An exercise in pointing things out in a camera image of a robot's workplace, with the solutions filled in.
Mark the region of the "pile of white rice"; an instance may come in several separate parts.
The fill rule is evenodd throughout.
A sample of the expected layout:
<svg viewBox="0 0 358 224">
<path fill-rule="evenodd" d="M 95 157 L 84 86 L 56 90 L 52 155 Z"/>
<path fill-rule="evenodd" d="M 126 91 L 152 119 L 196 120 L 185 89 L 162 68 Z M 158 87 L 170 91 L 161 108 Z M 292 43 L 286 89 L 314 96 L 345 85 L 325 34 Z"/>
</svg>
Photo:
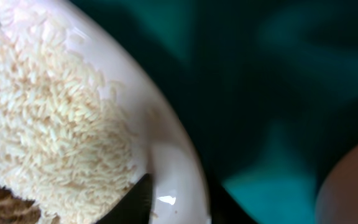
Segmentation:
<svg viewBox="0 0 358 224">
<path fill-rule="evenodd" d="M 0 185 L 42 221 L 94 223 L 130 187 L 132 134 L 102 73 L 65 46 L 67 27 L 0 16 Z"/>
</svg>

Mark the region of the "large white plate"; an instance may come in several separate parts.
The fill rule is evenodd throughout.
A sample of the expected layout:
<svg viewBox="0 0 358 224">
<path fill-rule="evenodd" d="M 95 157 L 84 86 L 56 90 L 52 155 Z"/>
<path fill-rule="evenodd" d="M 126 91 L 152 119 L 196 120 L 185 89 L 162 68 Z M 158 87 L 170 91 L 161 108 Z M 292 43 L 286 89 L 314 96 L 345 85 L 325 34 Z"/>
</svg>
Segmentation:
<svg viewBox="0 0 358 224">
<path fill-rule="evenodd" d="M 208 191 L 195 149 L 172 107 L 134 59 L 69 2 L 0 1 L 3 14 L 10 15 L 6 27 L 33 14 L 49 14 L 62 21 L 67 27 L 66 48 L 102 73 L 106 86 L 99 94 L 115 97 L 132 134 L 129 164 L 134 171 L 130 187 L 117 204 L 143 175 L 151 174 L 149 223 L 209 223 Z"/>
</svg>

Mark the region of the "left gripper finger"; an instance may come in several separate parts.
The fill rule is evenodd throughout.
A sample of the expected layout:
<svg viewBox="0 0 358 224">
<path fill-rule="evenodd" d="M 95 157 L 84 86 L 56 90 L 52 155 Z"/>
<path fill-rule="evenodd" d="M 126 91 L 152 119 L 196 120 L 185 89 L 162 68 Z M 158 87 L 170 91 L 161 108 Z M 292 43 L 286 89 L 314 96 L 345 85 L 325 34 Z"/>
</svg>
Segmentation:
<svg viewBox="0 0 358 224">
<path fill-rule="evenodd" d="M 153 178 L 145 174 L 96 224 L 149 224 L 152 202 Z"/>
</svg>

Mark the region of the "brown food scrap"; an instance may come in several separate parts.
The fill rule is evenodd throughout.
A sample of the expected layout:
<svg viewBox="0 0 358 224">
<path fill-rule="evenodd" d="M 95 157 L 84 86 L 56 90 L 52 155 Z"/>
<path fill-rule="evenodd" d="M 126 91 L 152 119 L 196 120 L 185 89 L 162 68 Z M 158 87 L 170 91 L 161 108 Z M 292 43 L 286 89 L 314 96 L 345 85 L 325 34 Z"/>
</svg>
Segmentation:
<svg viewBox="0 0 358 224">
<path fill-rule="evenodd" d="M 10 190 L 0 187 L 0 224 L 60 223 L 58 215 L 43 217 L 33 200 L 13 196 Z"/>
</svg>

